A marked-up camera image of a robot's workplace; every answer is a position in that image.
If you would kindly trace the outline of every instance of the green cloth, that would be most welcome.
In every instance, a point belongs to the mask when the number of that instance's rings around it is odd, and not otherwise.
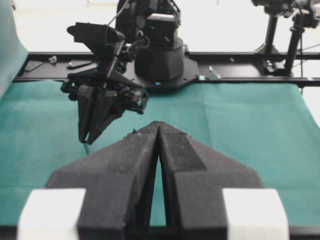
[[[28,52],[20,43],[10,0],[0,0],[0,99],[24,64]]]
[[[33,188],[85,155],[77,102],[54,81],[14,83],[0,100],[0,225],[15,225]],[[192,84],[153,95],[144,115],[127,111],[90,146],[96,151],[152,121],[167,123],[258,171],[276,188],[290,225],[320,225],[320,130],[290,84]],[[165,224],[158,166],[151,223]]]

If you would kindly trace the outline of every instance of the cable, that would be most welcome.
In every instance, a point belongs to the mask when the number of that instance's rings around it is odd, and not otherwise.
[[[120,11],[111,19],[111,21],[107,24],[107,26],[109,26],[110,24],[112,24],[112,22],[119,17],[120,14],[122,14],[122,12],[125,10],[127,4],[129,3],[130,0],[126,0],[125,3],[123,4],[122,8],[120,9]]]
[[[319,44],[317,44],[317,45],[313,45],[313,46],[306,47],[306,48],[304,48],[304,49],[303,49],[303,51],[305,51],[305,50],[309,50],[309,49],[313,49],[313,48],[316,48],[316,47],[319,47],[319,46],[320,46],[320,43],[319,43]]]
[[[298,63],[298,64],[296,64],[296,65],[294,65],[292,68],[296,68],[296,67],[298,67],[298,66],[300,66],[301,65],[301,63]]]
[[[302,11],[302,8],[299,4],[297,4],[297,8],[299,9],[300,12],[300,19],[301,19],[301,26],[300,26],[300,52],[301,52],[301,62],[300,62],[300,66],[301,66],[301,77],[304,77],[304,61],[303,61],[303,56],[304,56],[304,44],[303,44],[303,34],[304,34],[304,14]]]

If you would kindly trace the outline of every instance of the metal pole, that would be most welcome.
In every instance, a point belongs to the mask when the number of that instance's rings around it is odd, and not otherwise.
[[[274,46],[274,39],[276,35],[276,29],[277,29],[277,23],[278,23],[278,18],[274,16],[269,17],[269,24],[268,24],[268,29],[266,33],[266,38],[265,38],[265,54],[271,55],[273,46]]]

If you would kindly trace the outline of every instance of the white block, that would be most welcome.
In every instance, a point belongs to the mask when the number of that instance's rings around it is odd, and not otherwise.
[[[288,218],[274,189],[224,188],[228,240],[289,240]]]
[[[86,190],[33,190],[20,215],[17,240],[78,240],[77,222]]]

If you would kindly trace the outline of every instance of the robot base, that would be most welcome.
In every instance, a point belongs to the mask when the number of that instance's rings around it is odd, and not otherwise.
[[[135,84],[143,85],[150,93],[161,93],[175,91],[183,86],[192,83],[199,77],[198,63],[189,59],[186,55],[183,56],[183,74],[171,80],[151,80],[139,76],[135,71],[135,63],[129,62],[124,76],[132,80]]]

